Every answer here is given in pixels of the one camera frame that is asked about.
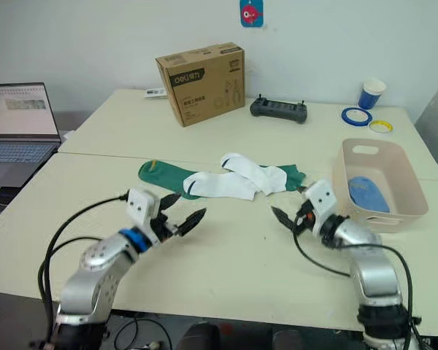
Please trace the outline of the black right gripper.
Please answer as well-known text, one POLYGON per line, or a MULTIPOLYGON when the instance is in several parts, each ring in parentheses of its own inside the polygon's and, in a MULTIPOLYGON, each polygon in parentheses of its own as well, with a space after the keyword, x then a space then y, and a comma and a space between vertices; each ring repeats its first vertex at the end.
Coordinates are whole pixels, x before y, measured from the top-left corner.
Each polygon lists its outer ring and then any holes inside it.
MULTIPOLYGON (((299 193, 303 193, 306 189, 305 186, 297 188, 299 193)), ((306 200, 296 212, 296 218, 293 221, 282 209, 275 206, 271 207, 272 213, 278 222, 294 233, 303 233, 305 230, 312 231, 315 224, 315 213, 313 209, 312 203, 306 200)))

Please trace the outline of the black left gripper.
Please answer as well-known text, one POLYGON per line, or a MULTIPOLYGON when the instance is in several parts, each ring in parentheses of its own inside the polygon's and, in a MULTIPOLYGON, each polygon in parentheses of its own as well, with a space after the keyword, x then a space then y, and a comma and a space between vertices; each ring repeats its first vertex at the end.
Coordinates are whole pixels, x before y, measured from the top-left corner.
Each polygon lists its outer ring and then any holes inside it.
POLYGON ((152 230, 153 237, 150 238, 150 243, 160 244, 172 236, 185 236, 192 231, 203 219, 207 212, 206 208, 199 209, 189 215, 184 223, 179 226, 168 222, 168 217, 161 211, 167 210, 173 206, 181 197, 180 193, 171 193, 160 199, 159 212, 157 216, 150 220, 150 229, 152 230))

